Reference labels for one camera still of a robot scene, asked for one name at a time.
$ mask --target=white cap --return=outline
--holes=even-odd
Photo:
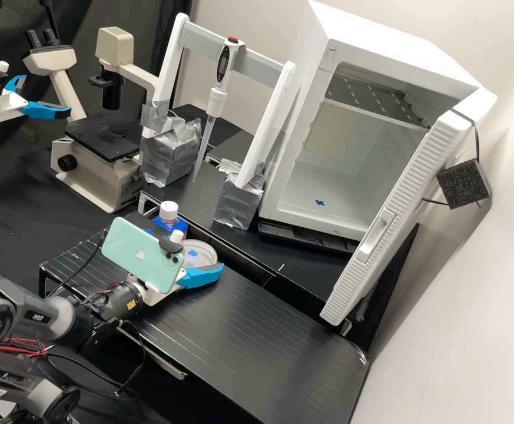
[[[162,219],[173,220],[178,215],[178,204],[172,200],[165,200],[161,203],[158,215]]]
[[[184,233],[180,230],[174,230],[173,233],[170,235],[170,241],[176,244],[180,244],[183,238]]]
[[[5,61],[0,61],[0,71],[7,72],[9,69],[9,63]]]

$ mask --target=silver duct tape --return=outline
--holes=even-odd
[[[243,188],[235,185],[237,175],[237,172],[227,174],[215,209],[214,220],[247,231],[263,196],[263,164],[257,166],[257,173]]]
[[[185,176],[192,169],[199,145],[199,119],[153,138],[141,138],[141,170],[145,180],[164,187]]]
[[[162,131],[167,120],[169,101],[160,102],[157,106],[143,104],[141,106],[141,125],[158,133]]]

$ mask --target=electronic pipette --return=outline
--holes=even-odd
[[[235,63],[235,56],[239,47],[244,45],[245,43],[243,41],[240,41],[237,37],[232,35],[225,40],[223,48],[221,49],[220,58],[217,61],[217,82],[215,87],[210,91],[210,99],[208,100],[208,107],[206,109],[208,119],[205,124],[204,135],[202,136],[198,157],[196,158],[192,181],[196,180],[196,176],[198,175],[198,171],[202,165],[202,159],[204,158],[205,149],[208,147],[208,141],[210,139],[211,130],[214,128],[215,120],[221,116],[223,105],[226,103],[226,87],[229,82],[231,70]]]

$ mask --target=white wall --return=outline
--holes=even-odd
[[[431,284],[420,287],[404,269],[416,288],[402,298],[416,301],[397,309],[403,316],[392,331],[381,329],[353,424],[514,423],[514,90],[505,109],[512,125],[486,164],[491,208],[435,278],[427,275],[435,265],[416,261]],[[462,225],[471,230],[469,221]],[[412,250],[408,263],[419,256]]]
[[[191,19],[284,61],[305,1],[197,0]],[[431,40],[500,96],[514,81],[514,0],[323,2]],[[214,62],[185,54],[175,106],[193,103],[205,109],[214,76]],[[223,117],[254,133],[270,93],[268,87],[233,75]]]

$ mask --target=black backdrop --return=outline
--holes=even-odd
[[[68,73],[87,113],[101,109],[101,90],[88,86],[87,76],[99,72],[94,57],[97,29],[120,26],[135,37],[135,63],[158,74],[179,12],[190,13],[192,0],[52,0],[61,41],[72,44],[78,63]],[[38,0],[3,0],[0,9],[0,60],[9,62],[9,74],[27,74],[22,55],[29,50],[25,31],[35,29],[39,35],[49,28],[46,13]],[[56,95],[48,78],[30,78],[24,95],[30,100],[56,103]],[[128,84],[124,89],[125,111],[137,114],[144,100],[140,87]],[[26,118],[0,123],[0,160],[19,156],[28,150],[50,146],[61,137],[66,122],[34,121]]]

